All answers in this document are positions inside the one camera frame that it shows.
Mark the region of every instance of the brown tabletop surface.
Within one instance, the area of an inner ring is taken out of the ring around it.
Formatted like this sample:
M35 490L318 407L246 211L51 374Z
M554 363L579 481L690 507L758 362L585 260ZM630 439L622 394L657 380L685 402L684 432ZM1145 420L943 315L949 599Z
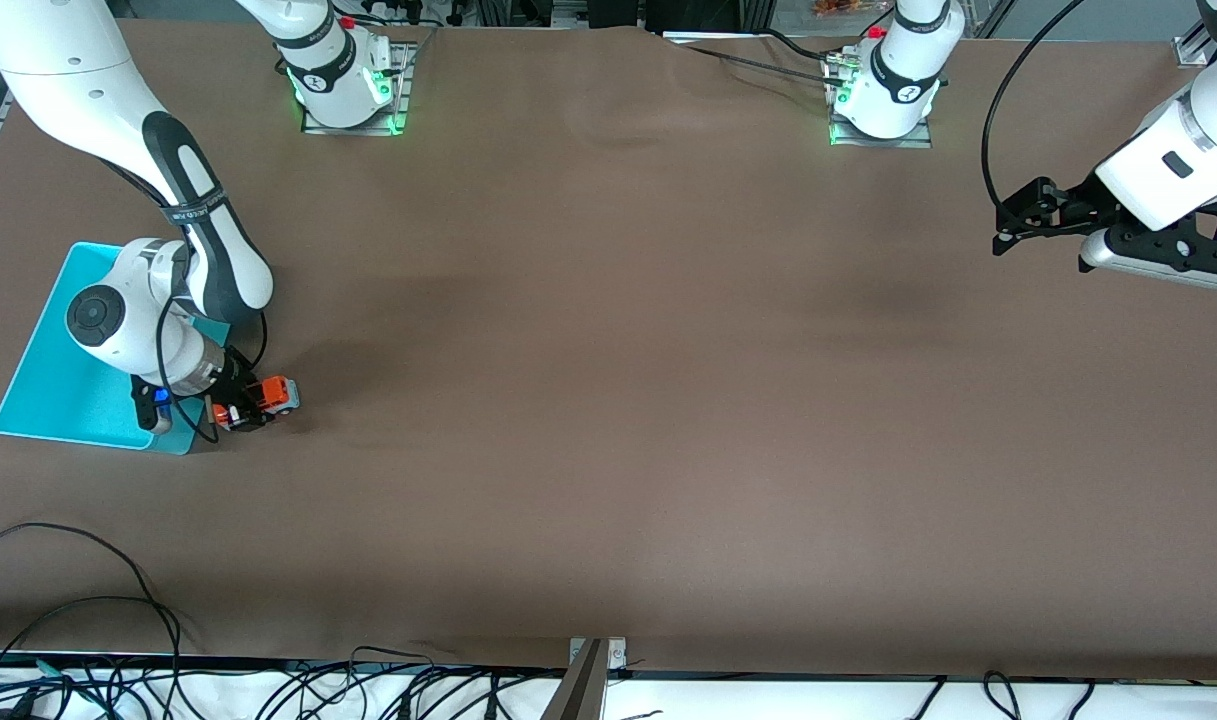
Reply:
M305 405L186 457L0 437L0 528L118 542L187 652L1217 676L1217 292L1084 277L1078 240L992 258L978 134L1020 45L964 43L936 147L893 151L643 30L439 32L405 136L308 137L259 27L124 29L274 268L262 366ZM1039 50L998 186L1078 182L1188 78ZM0 398L69 246L152 234L13 111ZM128 591L90 542L10 538L0 646ZM28 647L166 641L108 606Z

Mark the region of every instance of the blue plastic bin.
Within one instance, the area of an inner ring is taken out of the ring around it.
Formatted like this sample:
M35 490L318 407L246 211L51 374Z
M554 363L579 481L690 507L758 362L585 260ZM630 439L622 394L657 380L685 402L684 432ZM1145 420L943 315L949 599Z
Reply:
M168 433L156 435L138 428L128 373L88 355L65 328L71 300L105 277L118 255L119 246L77 242L65 257L0 404L0 434L169 455L191 450L195 431L175 414ZM224 343L229 332L226 325L207 320L196 320L195 327L218 343ZM198 398L184 400L183 406L192 420L204 411Z

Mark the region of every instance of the black velcro strap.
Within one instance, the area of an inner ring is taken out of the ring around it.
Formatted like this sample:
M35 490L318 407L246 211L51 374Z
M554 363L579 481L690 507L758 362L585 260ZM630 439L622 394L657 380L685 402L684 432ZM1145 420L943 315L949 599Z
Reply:
M350 72L350 68L355 67L355 38L347 32L346 46L342 47L342 54L332 63L310 69L298 68L297 64L287 63L288 72L292 73L293 78L297 78L297 81L302 86L305 86L312 92L332 92L333 84L346 73Z
M337 15L333 15L333 5L330 2L329 17L325 17L324 23L320 24L318 28L315 28L314 32L310 33L310 35L307 36L270 35L270 38L271 40L275 41L275 45L284 47L284 50L302 50L303 47L309 47L310 45L319 43L320 40L324 40L325 36L329 36L330 29L333 29L335 19L337 19Z
M931 23L916 23L901 13L901 9L897 9L892 15L894 22L901 27L909 29L909 32L918 32L919 35L927 35L930 32L941 28L946 24L946 18L950 17L950 0L944 0L941 4L941 15L937 15L937 19Z
M186 227L186 225L192 225L196 223L203 223L212 210L218 209L219 206L225 204L225 189L220 186L213 187L211 191L204 192L204 196L200 197L194 202L187 202L185 206L169 206L169 208L163 208L164 219L169 224L176 225L178 227Z
M892 72L884 63L884 41L879 41L879 46L870 54L870 71L873 71L874 79L877 79L879 85L887 88L888 95L897 105L913 105L922 97L924 92L932 90L933 83L941 77L941 73L937 72L922 79L910 79Z

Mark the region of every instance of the turquoise container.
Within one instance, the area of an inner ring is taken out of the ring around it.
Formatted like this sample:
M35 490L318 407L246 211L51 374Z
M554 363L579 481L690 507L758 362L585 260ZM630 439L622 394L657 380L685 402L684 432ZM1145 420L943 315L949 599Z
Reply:
M88 355L65 328L65 309L71 300L105 277L118 255L119 246L77 242L65 257L40 322L30 333L0 404L0 434L169 455L191 450L195 431L175 411L168 433L156 435L138 428L128 373ZM229 332L228 325L201 319L196 319L195 327L219 345ZM183 407L197 418L204 401L189 398L183 400Z

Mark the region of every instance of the black circular joint cap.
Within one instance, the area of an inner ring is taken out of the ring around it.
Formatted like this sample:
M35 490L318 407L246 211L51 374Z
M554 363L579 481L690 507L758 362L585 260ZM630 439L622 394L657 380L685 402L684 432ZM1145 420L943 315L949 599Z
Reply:
M101 347L123 322L123 296L103 285L83 288L65 310L65 327L79 345Z

